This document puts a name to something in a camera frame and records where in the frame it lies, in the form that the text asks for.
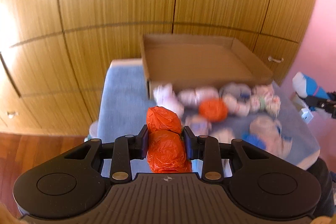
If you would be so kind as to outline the white and lilac sock bundle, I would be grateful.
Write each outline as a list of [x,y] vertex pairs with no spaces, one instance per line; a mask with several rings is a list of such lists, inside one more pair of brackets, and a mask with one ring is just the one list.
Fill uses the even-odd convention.
[[172,84],[159,85],[153,90],[153,97],[157,106],[164,107],[167,110],[177,114],[179,118],[183,117],[185,107],[179,102]]

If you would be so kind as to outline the brown cardboard box tray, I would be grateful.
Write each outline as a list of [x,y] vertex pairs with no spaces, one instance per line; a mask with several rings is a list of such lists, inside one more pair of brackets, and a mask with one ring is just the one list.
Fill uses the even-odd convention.
[[272,71],[240,40],[224,36],[146,34],[141,57],[148,98],[159,85],[176,93],[228,83],[268,85]]

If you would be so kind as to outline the lilac and pink knit sock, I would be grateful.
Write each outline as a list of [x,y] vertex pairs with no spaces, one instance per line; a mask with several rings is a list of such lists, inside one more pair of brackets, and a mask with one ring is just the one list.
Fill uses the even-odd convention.
[[285,159],[292,147],[292,137],[281,132],[282,125],[279,120],[266,115],[257,116],[250,123],[249,133],[262,142],[262,149],[281,159]]

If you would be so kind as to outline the pale pink rolled sock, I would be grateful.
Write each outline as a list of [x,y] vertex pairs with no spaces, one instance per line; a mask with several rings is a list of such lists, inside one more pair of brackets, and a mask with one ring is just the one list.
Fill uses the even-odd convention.
[[228,108],[228,113],[238,117],[246,117],[249,114],[250,106],[246,103],[238,101],[231,94],[222,97],[224,104]]

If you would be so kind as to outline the grey sock bundle blue detail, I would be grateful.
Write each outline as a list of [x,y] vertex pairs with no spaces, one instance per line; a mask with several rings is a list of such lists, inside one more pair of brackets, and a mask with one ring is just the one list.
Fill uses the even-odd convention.
[[248,85],[228,83],[220,88],[219,95],[223,97],[226,94],[232,95],[238,101],[247,101],[252,95],[251,89]]

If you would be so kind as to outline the blue sock with pink band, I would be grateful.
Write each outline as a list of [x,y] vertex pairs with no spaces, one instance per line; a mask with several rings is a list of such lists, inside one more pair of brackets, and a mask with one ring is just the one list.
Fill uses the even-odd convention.
[[293,77],[292,85],[294,91],[300,98],[306,98],[308,96],[323,98],[326,100],[330,98],[327,92],[325,92],[325,90],[320,87],[313,78],[301,72],[296,73]]

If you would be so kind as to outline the white sock with pink band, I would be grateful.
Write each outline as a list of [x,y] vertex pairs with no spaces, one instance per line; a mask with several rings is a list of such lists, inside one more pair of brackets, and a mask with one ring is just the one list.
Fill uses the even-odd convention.
[[249,103],[251,113],[266,112],[274,118],[277,118],[280,113],[280,97],[270,93],[264,95],[252,95]]

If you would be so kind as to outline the blue towel bed cover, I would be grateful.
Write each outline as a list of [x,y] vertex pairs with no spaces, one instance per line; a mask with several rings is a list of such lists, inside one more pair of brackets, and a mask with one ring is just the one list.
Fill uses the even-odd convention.
[[[292,140],[286,161],[302,169],[311,167],[320,155],[320,147],[291,100],[273,83],[281,100],[281,134]],[[146,124],[146,114],[155,102],[147,97],[141,60],[113,61],[102,91],[97,136],[103,143],[124,135],[137,135]]]

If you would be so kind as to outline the white sock with green band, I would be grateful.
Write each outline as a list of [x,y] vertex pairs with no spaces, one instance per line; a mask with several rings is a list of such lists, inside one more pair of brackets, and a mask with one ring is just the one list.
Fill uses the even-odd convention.
[[274,96],[274,88],[272,84],[256,85],[252,89],[253,97],[272,97]]

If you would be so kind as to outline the large pale pink fluffy sock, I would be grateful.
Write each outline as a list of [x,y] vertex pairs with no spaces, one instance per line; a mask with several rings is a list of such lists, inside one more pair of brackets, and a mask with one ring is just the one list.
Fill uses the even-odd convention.
[[178,93],[179,102],[190,108],[197,108],[202,101],[212,98],[219,98],[219,92],[216,88],[210,86],[185,89]]

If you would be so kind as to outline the orange sock bundle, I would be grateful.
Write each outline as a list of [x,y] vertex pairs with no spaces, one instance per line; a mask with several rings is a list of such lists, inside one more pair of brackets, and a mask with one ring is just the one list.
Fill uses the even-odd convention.
[[154,173],[190,173],[182,140],[182,124],[174,112],[160,106],[147,110],[146,125],[149,131],[147,162]]
[[198,107],[199,114],[210,122],[221,122],[228,116],[228,107],[220,98],[204,100]]

